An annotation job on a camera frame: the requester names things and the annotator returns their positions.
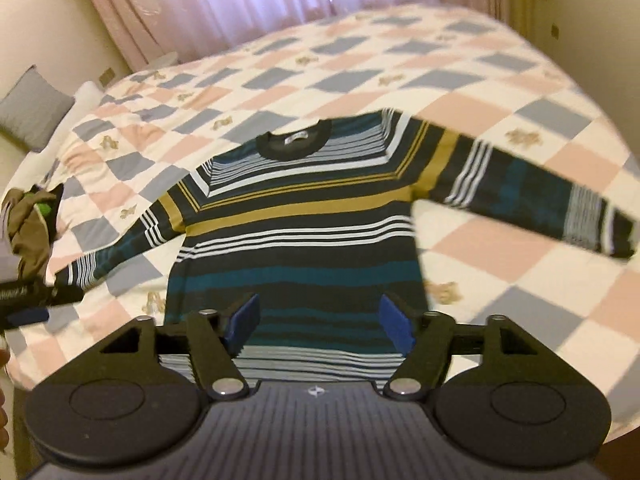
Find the striped knit sweater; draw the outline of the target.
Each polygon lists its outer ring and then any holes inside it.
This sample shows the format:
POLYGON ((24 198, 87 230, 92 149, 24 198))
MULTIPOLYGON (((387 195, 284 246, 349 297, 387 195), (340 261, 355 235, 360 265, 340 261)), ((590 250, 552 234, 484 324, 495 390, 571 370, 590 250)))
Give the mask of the striped knit sweater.
POLYGON ((378 110, 264 133, 206 160, 55 281, 93 288, 181 237, 166 323, 256 295, 260 323, 238 359, 247 379, 385 382, 400 354, 378 322, 382 296, 428 307, 417 200, 613 258, 630 258, 637 244, 638 221, 589 188, 472 136, 378 110))

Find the olive brown garment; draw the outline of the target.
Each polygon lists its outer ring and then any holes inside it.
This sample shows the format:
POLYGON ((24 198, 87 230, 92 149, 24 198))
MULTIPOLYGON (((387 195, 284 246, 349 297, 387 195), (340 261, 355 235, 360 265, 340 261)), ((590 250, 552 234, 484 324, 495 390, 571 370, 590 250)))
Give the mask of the olive brown garment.
POLYGON ((58 235, 59 184, 47 191, 10 188, 1 205, 1 281, 43 278, 58 235))

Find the grey square cushion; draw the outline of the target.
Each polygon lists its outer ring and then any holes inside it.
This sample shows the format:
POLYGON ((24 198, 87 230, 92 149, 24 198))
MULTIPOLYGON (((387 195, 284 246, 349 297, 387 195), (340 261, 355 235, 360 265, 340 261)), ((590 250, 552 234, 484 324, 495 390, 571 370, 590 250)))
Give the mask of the grey square cushion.
POLYGON ((1 133, 30 152, 41 152, 75 104, 29 66, 1 100, 1 133))

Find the checkered patchwork bed quilt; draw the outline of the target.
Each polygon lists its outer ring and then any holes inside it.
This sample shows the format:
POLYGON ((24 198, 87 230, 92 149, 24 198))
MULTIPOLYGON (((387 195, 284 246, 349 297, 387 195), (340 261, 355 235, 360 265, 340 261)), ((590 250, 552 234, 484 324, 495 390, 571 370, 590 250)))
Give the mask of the checkered patchwork bed quilt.
MULTIPOLYGON (((401 6, 294 27, 108 89, 30 156, 13 185, 62 185, 51 271, 112 244, 206 159, 266 131, 393 107, 475 136, 460 188, 505 150, 639 210, 639 169, 615 127, 542 53, 461 8, 401 6)), ((416 241, 432 306, 462 323, 501 313, 608 397, 639 408, 639 266, 427 200, 378 220, 377 243, 416 241)))

